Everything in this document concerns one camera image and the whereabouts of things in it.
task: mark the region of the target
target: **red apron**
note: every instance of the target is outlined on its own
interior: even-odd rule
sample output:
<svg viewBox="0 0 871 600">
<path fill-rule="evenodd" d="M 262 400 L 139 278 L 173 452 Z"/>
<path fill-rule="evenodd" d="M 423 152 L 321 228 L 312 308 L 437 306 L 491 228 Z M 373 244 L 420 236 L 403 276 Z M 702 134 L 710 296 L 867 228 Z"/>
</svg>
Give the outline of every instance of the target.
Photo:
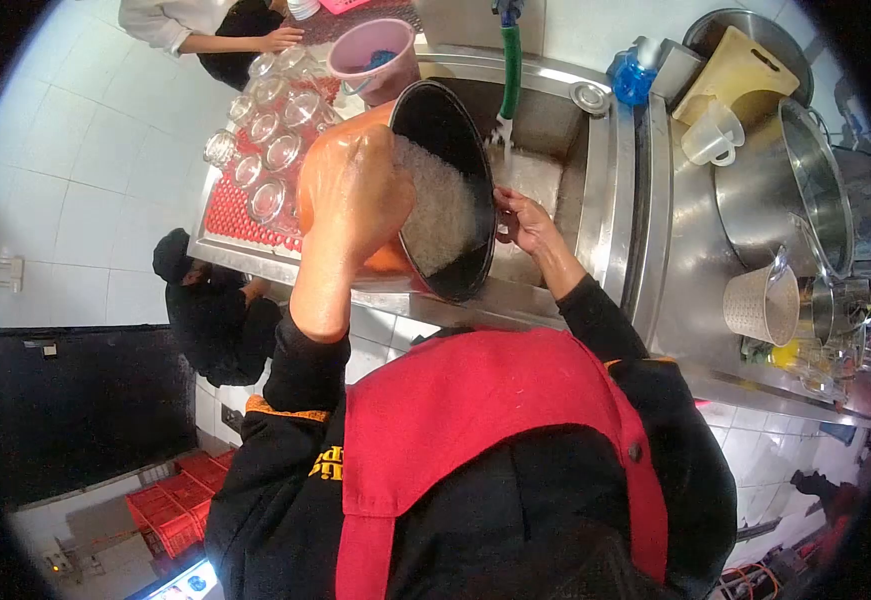
<svg viewBox="0 0 871 600">
<path fill-rule="evenodd" d="M 396 518 L 441 479 L 506 438 L 564 424 L 609 439 L 628 485 L 632 562 L 664 581 L 668 515 L 642 421 L 568 332 L 430 340 L 361 379 L 346 402 L 338 598 L 385 596 Z"/>
</svg>

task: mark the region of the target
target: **apron button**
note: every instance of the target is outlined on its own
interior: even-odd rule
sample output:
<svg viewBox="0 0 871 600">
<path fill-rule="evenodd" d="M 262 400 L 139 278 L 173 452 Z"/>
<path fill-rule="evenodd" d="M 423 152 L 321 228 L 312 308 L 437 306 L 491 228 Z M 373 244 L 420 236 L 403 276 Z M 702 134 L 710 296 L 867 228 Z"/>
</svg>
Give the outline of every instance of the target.
<svg viewBox="0 0 871 600">
<path fill-rule="evenodd" d="M 628 447 L 628 457 L 632 459 L 632 462 L 634 463 L 642 460 L 642 447 L 637 441 L 634 441 L 632 445 Z"/>
</svg>

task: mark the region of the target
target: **white shirt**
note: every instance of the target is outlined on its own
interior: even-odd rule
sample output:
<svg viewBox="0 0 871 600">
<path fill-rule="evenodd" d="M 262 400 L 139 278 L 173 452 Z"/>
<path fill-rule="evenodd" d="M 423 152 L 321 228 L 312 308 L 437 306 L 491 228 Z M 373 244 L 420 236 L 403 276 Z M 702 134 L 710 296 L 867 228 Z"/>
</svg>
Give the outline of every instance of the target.
<svg viewBox="0 0 871 600">
<path fill-rule="evenodd" d="M 153 48 L 179 55 L 190 34 L 214 36 L 237 0 L 122 0 L 118 24 Z"/>
</svg>

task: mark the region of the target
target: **cutting board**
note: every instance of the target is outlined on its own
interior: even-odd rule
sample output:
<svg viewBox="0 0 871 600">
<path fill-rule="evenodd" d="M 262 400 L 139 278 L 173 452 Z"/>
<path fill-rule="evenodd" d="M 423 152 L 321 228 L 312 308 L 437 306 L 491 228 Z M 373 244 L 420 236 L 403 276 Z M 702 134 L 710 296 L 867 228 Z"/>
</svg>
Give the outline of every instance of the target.
<svg viewBox="0 0 871 600">
<path fill-rule="evenodd" d="M 730 25 L 672 118 L 691 126 L 717 98 L 747 130 L 773 113 L 798 85 L 798 78 L 775 56 Z"/>
</svg>

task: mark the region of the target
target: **blue dish soap bottle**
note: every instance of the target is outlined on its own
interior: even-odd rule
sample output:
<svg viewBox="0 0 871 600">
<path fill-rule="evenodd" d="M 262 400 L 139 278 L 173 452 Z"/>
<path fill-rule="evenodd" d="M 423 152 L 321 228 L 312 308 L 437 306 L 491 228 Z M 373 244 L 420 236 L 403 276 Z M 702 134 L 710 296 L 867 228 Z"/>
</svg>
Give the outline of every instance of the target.
<svg viewBox="0 0 871 600">
<path fill-rule="evenodd" d="M 659 42 L 643 37 L 634 50 L 625 53 L 612 79 L 612 91 L 619 102 L 632 107 L 648 102 L 648 89 L 659 74 L 659 51 Z"/>
</svg>

